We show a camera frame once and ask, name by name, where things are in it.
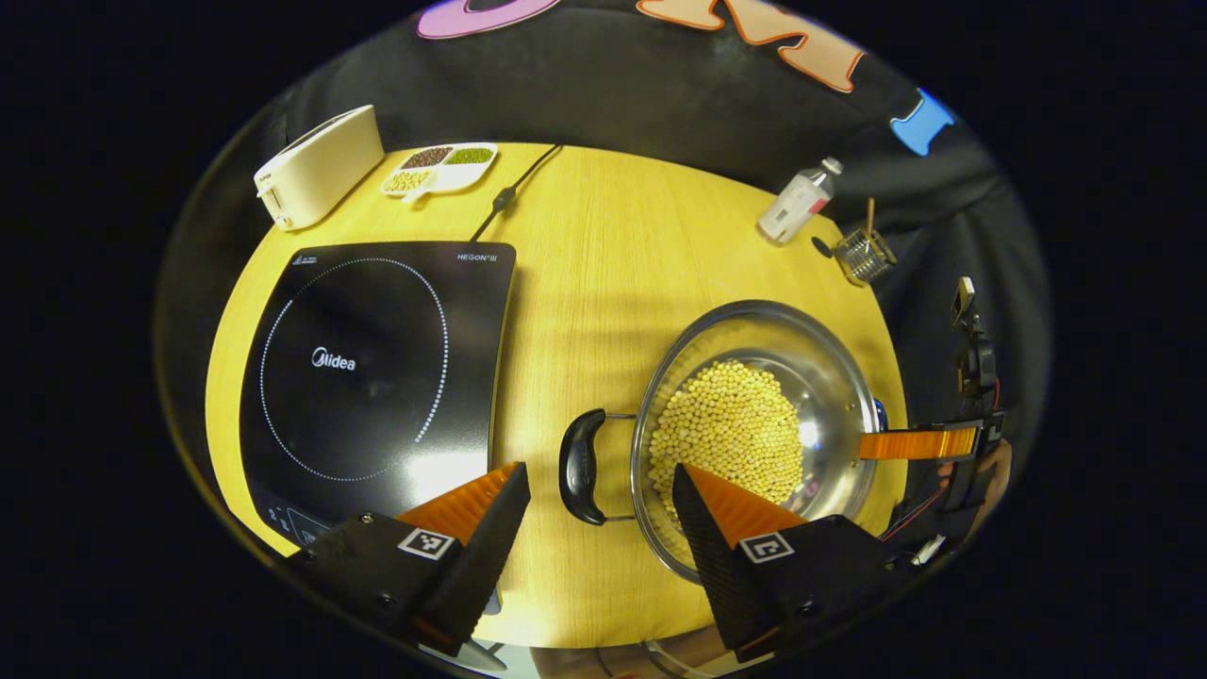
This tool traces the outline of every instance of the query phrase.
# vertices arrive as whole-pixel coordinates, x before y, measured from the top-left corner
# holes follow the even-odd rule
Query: induction cooker
[[[298,250],[252,339],[239,409],[256,511],[298,546],[488,472],[515,250]]]

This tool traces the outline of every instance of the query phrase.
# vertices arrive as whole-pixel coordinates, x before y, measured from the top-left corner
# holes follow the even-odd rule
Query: bottle label
[[[772,240],[786,242],[828,201],[829,195],[821,187],[798,175],[759,217],[759,227]]]
[[[783,221],[793,215],[804,216],[801,212],[817,213],[829,198],[812,181],[803,176],[794,177],[780,193],[776,200],[775,221]]]

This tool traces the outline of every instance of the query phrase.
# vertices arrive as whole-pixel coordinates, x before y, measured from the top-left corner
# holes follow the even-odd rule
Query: wooden table
[[[234,514],[282,555],[296,551],[256,515],[239,453],[239,393],[261,311],[299,247],[378,240],[467,239],[500,188],[547,148],[500,144],[473,187],[414,205],[378,188],[406,151],[390,153],[326,219],[286,233],[272,228],[231,294],[206,385],[206,431],[222,494]],[[251,178],[247,178],[251,189]],[[765,191],[671,163],[565,147],[520,187],[513,209],[482,240],[517,250],[512,315],[496,397],[491,466],[524,461],[532,501],[498,583],[502,611],[474,637],[506,644],[593,648],[665,638],[712,622],[704,590],[663,567],[635,522],[594,527],[575,520],[558,493],[566,426],[594,408],[636,412],[675,336],[719,304],[765,298],[812,315],[858,362],[890,425],[904,428],[897,361],[870,288],[846,281],[812,245],[840,234],[816,217],[786,246],[764,241],[754,221]],[[631,514],[631,425],[596,439],[596,502]],[[905,486],[905,463],[880,463],[857,523],[887,527]]]

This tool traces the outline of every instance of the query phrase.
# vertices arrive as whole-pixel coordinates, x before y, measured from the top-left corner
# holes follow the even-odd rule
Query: white toaster
[[[278,228],[305,228],[327,216],[384,157],[373,106],[352,109],[305,133],[256,170],[256,197]]]

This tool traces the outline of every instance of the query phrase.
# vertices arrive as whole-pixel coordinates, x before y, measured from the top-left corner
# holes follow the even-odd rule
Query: electronic wires
[[[478,230],[474,230],[473,235],[470,236],[470,242],[477,241],[478,236],[482,235],[482,232],[486,230],[486,227],[490,226],[490,221],[495,218],[495,215],[506,210],[512,203],[515,201],[515,187],[519,186],[525,178],[527,178],[527,175],[532,174],[532,170],[535,170],[536,166],[540,165],[542,160],[548,158],[549,154],[556,151],[558,148],[561,148],[561,144],[554,144],[553,146],[550,146],[548,151],[546,151],[540,158],[536,159],[535,163],[529,165],[529,169],[524,170],[524,174],[521,174],[520,177],[515,180],[515,183],[503,188],[502,191],[498,192],[498,195],[495,195],[495,200],[491,205],[490,213],[486,215],[486,219],[482,222],[482,226],[478,227]]]

